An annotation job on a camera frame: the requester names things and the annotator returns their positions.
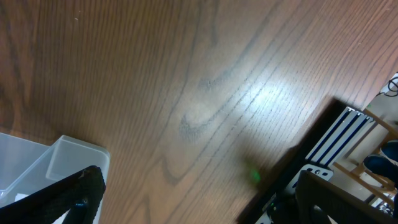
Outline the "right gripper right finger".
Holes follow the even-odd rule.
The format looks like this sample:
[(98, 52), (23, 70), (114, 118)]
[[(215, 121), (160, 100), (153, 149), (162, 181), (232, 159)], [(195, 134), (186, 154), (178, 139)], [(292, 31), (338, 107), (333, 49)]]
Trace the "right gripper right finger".
[(393, 218), (364, 203), (315, 174), (301, 171), (295, 189), (300, 223), (397, 223)]

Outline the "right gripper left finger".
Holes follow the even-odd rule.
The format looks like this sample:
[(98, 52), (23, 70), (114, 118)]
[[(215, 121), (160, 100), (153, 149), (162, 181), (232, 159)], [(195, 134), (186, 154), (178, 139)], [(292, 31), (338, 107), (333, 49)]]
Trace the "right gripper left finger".
[(93, 223), (106, 184), (98, 166), (86, 167), (48, 187), (1, 208), (1, 223)]

